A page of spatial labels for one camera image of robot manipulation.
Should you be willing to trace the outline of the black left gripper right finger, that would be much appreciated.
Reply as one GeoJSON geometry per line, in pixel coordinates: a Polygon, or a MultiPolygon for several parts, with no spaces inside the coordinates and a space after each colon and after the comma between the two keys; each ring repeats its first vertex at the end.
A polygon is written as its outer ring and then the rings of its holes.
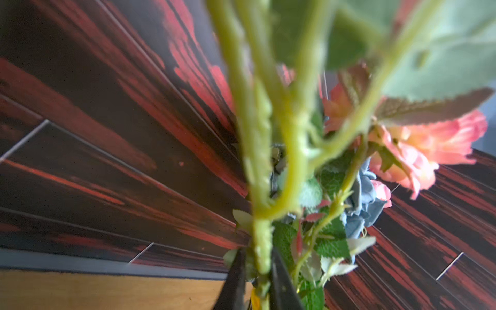
{"type": "Polygon", "coordinates": [[[277,250],[272,249],[270,271],[269,304],[271,310],[304,310],[296,289],[291,281],[285,263],[277,250]]]}

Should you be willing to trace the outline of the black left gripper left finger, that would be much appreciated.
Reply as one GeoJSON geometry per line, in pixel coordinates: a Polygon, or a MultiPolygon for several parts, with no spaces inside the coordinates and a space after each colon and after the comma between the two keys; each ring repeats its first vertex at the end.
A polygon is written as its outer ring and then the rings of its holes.
{"type": "Polygon", "coordinates": [[[246,250],[238,249],[213,310],[243,310],[246,287],[246,250]]]}

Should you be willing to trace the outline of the pink carnation stem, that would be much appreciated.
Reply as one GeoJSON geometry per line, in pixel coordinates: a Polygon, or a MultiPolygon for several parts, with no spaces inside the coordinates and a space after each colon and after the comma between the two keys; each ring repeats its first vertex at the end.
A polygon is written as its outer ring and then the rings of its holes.
{"type": "Polygon", "coordinates": [[[304,309],[354,271],[376,239],[339,220],[357,171],[419,193],[440,165],[473,164],[487,130],[479,107],[495,79],[494,1],[208,1],[227,64],[252,211],[234,211],[250,241],[251,309],[270,309],[279,251],[304,309]],[[356,153],[323,213],[298,197],[316,170],[356,153]]]}

